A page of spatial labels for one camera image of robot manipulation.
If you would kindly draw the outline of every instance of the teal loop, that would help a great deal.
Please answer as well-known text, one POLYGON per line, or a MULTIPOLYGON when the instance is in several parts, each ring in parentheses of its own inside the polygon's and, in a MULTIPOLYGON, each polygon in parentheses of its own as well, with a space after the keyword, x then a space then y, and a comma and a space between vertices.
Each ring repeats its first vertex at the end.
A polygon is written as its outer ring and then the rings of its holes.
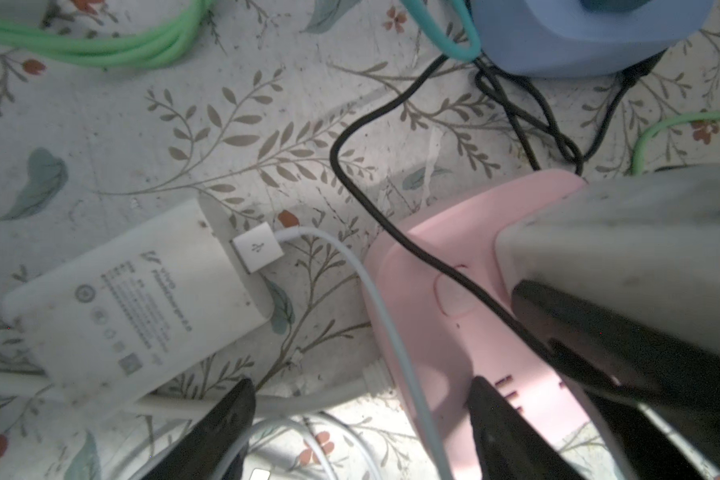
POLYGON ((443 33, 438 24, 435 23, 434 19, 429 14, 429 11, 422 3, 422 0, 401 1, 424 34, 427 35, 427 37, 432 40, 432 43, 434 43, 437 48, 440 48, 444 54, 456 60, 461 60, 462 62, 472 62, 480 56, 480 37, 478 35, 478 30, 472 23, 472 18, 467 10, 467 5, 464 4, 464 0, 451 0, 451 4, 453 4, 456 9, 456 13, 461 19, 461 24, 464 26, 464 30, 467 33, 467 38, 469 39, 468 48, 461 47, 443 33))

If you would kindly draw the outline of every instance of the tablecloth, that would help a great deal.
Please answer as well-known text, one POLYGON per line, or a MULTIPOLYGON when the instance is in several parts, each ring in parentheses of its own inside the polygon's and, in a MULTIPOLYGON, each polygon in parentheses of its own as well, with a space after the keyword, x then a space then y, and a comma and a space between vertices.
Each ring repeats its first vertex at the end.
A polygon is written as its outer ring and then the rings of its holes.
MULTIPOLYGON (((142 31, 185 2, 62 0, 49 31, 87 37, 142 31)), ((461 35, 440 2, 429 8, 461 35)), ((337 183, 328 148, 352 120, 408 85, 436 51, 392 0, 220 0, 200 37, 158 70, 77 68, 24 50, 0 54, 0 300, 21 283, 122 234, 190 196, 218 200, 238 231, 263 221, 315 225, 363 255, 378 227, 337 183)), ((346 145, 344 168, 393 219, 471 187, 530 172, 503 112, 448 62, 402 108, 346 145)), ((587 146, 614 78, 535 82, 561 129, 587 146)), ((527 96, 508 89, 531 111, 527 96)), ((649 125, 681 112, 720 109, 720 1, 703 30, 672 47, 618 107, 584 176, 622 175, 649 125)), ((562 164, 548 138, 531 142, 544 168, 562 164)), ((648 168, 720 161, 720 124, 663 132, 648 168)), ((379 357, 356 275, 323 242, 286 248, 264 275, 282 308, 269 325, 165 384, 159 393, 219 398, 243 376, 260 392, 316 392, 359 375, 379 357)), ((0 369, 39 372, 0 314, 0 369)), ((360 432, 389 478, 433 478, 434 468, 390 393, 334 413, 360 432)), ((368 478, 350 439, 310 428, 341 478, 368 478)), ((191 422, 119 414, 77 425, 63 405, 0 396, 0 478, 127 478, 191 422)), ((560 445, 589 478, 620 478, 592 428, 560 445)), ((246 476, 316 478, 316 456, 291 432, 252 444, 246 476)), ((709 478, 717 475, 705 466, 709 478)))

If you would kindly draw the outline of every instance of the pink device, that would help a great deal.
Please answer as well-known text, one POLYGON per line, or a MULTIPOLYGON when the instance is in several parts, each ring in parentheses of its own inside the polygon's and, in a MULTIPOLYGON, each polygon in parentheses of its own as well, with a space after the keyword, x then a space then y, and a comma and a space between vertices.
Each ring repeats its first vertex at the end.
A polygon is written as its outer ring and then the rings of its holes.
MULTIPOLYGON (((585 185, 566 171, 544 170, 423 209, 401 221, 398 228, 509 310, 510 296, 494 253, 496 236, 506 226, 585 185)), ((464 406, 475 376, 493 382, 550 444, 589 420, 557 373, 495 314, 389 235, 381 234, 371 245, 365 265, 400 331, 457 480, 481 477, 464 406)), ((376 341, 418 430, 400 365, 373 303, 365 300, 376 341)))

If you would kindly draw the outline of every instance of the blue plastic object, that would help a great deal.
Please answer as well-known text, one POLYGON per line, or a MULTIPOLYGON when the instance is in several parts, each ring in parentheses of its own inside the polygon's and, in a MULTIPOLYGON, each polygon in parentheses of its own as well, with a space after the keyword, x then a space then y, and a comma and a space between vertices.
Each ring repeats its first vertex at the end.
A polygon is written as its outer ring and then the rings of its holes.
POLYGON ((591 12, 581 0, 473 0, 483 51, 517 75, 612 74, 698 30, 714 0, 652 0, 632 12, 591 12))
POLYGON ((427 11, 427 7, 424 6, 422 0, 401 1, 408 10, 408 13, 411 14, 418 26, 421 27, 424 34, 427 35, 432 43, 434 43, 437 48, 440 48, 440 50, 447 56, 456 60, 461 60, 462 62, 472 62, 480 55, 480 37, 478 36, 478 31, 475 29, 474 24, 469 17, 469 11, 467 10, 467 6, 464 4, 464 0, 451 0, 451 3, 461 19, 461 24, 464 26, 464 30, 467 33, 469 47, 466 48, 455 44, 445 35, 445 33, 443 33, 438 24, 435 23, 434 19, 427 11))

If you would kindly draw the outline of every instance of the white adapter plugged in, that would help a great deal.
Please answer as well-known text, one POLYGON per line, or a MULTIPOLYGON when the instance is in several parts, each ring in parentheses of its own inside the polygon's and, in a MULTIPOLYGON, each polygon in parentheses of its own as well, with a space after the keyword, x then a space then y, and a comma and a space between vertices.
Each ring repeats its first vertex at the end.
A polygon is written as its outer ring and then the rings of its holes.
POLYGON ((100 420, 268 321, 234 235, 213 200, 188 200, 22 285, 4 311, 67 402, 100 420))

